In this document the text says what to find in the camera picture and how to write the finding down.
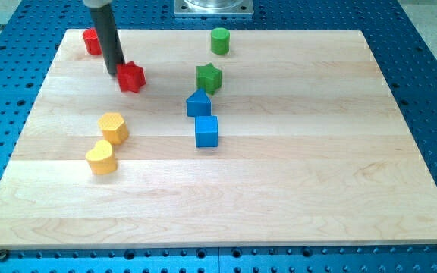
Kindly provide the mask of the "white rod holder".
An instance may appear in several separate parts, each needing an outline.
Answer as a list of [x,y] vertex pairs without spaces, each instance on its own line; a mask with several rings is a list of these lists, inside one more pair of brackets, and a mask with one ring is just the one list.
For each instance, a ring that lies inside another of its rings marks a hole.
[[102,8],[112,3],[112,0],[83,0],[88,8]]

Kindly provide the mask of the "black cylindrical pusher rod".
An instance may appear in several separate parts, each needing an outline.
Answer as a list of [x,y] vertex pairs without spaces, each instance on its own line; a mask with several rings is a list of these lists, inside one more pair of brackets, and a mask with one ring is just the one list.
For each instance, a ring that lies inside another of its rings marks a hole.
[[110,75],[117,74],[117,66],[124,63],[124,54],[110,3],[89,3],[90,16],[96,28],[105,66]]

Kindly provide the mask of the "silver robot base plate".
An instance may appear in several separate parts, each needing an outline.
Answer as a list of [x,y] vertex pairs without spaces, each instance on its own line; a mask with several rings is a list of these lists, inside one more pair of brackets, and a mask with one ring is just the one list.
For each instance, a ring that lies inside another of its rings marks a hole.
[[174,0],[174,14],[182,17],[253,13],[253,0]]

